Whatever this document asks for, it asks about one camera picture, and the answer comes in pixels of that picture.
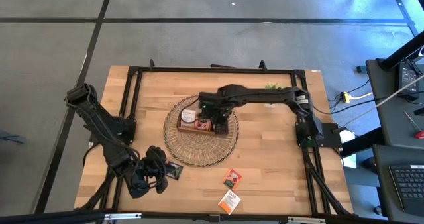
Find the wicker tray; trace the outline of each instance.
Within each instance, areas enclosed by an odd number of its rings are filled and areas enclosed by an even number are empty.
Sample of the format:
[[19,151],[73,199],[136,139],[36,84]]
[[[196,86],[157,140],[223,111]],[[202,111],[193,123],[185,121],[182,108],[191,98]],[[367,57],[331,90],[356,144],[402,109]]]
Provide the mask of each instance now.
[[[196,101],[197,96],[177,103],[169,112],[164,123],[165,145],[171,155],[184,164],[206,167],[223,161],[234,150],[238,138],[239,122],[234,112],[228,118],[227,135],[202,135],[177,130],[178,117],[182,109]],[[198,110],[196,101],[187,109]]]

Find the card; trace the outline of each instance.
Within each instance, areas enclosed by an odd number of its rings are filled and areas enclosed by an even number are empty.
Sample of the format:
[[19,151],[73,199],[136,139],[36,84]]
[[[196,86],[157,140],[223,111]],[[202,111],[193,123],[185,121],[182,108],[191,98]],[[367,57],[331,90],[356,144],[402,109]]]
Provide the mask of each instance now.
[[175,170],[172,171],[172,172],[170,172],[170,173],[167,173],[166,175],[168,177],[170,177],[170,178],[173,178],[175,180],[178,180],[178,178],[180,178],[180,176],[181,176],[181,173],[183,172],[183,166],[178,165],[178,164],[173,163],[173,162],[168,162],[168,164],[170,164],[173,167],[175,167]]

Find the wooden table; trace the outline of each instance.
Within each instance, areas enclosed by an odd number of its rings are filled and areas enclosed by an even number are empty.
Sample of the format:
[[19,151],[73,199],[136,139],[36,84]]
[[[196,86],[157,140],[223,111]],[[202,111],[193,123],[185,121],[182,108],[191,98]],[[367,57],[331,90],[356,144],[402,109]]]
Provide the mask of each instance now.
[[[127,71],[128,66],[112,66],[109,71],[101,104],[112,115],[119,113]],[[321,72],[306,70],[305,73],[315,106],[329,112]],[[144,156],[150,145],[159,146],[165,150],[169,161],[176,162],[165,147],[162,130],[166,115],[177,102],[200,91],[216,92],[218,87],[228,84],[263,88],[276,82],[282,87],[292,86],[289,75],[143,72],[132,147]],[[130,95],[127,110],[130,109],[131,98]],[[119,210],[225,213],[218,206],[227,191],[222,180],[227,171],[234,168],[243,176],[235,190],[241,202],[234,214],[310,215],[305,167],[295,137],[295,115],[286,105],[269,108],[259,103],[236,108],[235,113],[240,122],[239,140],[227,159],[209,168],[184,166],[178,181],[168,178],[169,186],[163,194],[157,194],[153,189],[145,196],[133,199],[124,185]],[[331,122],[330,115],[316,113],[316,116],[322,122]],[[320,151],[327,185],[344,208],[352,211],[339,156],[330,148],[320,148]],[[87,157],[75,207],[85,204],[94,194],[105,177],[106,168],[99,146]],[[114,190],[115,183],[112,184],[107,207],[111,207]],[[323,211],[316,184],[315,193],[318,209]]]

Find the small green object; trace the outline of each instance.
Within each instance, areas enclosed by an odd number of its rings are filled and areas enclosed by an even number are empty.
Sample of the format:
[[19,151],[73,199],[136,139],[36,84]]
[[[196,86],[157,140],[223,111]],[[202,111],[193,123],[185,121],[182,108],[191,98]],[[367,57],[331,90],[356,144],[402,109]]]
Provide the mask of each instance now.
[[281,86],[276,82],[275,84],[266,84],[265,89],[279,89]]

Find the desk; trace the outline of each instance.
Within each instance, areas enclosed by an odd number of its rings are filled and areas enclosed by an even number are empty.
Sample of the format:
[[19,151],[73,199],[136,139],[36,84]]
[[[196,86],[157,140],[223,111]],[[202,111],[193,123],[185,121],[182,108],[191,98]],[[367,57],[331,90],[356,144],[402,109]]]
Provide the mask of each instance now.
[[[422,64],[418,64],[418,66],[421,69],[424,68]],[[366,67],[368,69],[372,92],[375,98],[387,97],[395,92],[394,71],[383,71],[376,60],[367,60]],[[418,82],[420,89],[424,89],[424,81],[420,80]],[[414,102],[423,102],[423,97],[424,95],[421,94],[420,98]],[[408,103],[404,98],[394,97],[377,108],[382,134],[387,145],[424,149],[424,140],[414,138],[417,130],[414,129],[403,113],[403,111],[407,111],[412,119],[420,127],[424,128],[424,117],[413,114],[416,109],[422,107],[424,107],[424,104],[414,105]]]
[[424,150],[412,148],[396,148],[382,145],[372,147],[376,159],[378,178],[381,184],[380,203],[386,211],[390,221],[405,221],[410,223],[424,223],[424,217],[411,215],[403,211],[398,198],[389,166],[392,164],[412,164],[423,162]]
[[[112,115],[119,112],[127,70],[127,66],[112,66],[109,71],[101,104]],[[315,106],[328,112],[320,71],[305,73]],[[132,147],[143,156],[150,145],[159,146],[169,161],[176,162],[165,147],[162,131],[166,115],[177,102],[200,91],[216,92],[218,87],[228,84],[261,88],[276,82],[282,87],[292,86],[290,76],[278,74],[143,72]],[[222,179],[234,168],[243,176],[235,190],[241,202],[234,214],[310,215],[305,168],[295,137],[295,115],[285,105],[268,108],[264,104],[248,104],[235,109],[235,113],[240,125],[239,140],[227,159],[209,168],[184,166],[178,181],[168,178],[169,186],[163,194],[151,190],[142,198],[133,199],[123,188],[119,211],[225,213],[218,207],[227,191]],[[331,121],[329,115],[317,116],[322,122]],[[352,211],[339,156],[329,148],[320,148],[320,151],[327,185],[344,208]],[[75,207],[85,204],[105,177],[107,167],[102,152],[99,146],[87,157]],[[109,197],[113,196],[114,189],[112,184]],[[322,212],[317,185],[315,193]],[[111,202],[109,198],[107,207],[111,207]]]

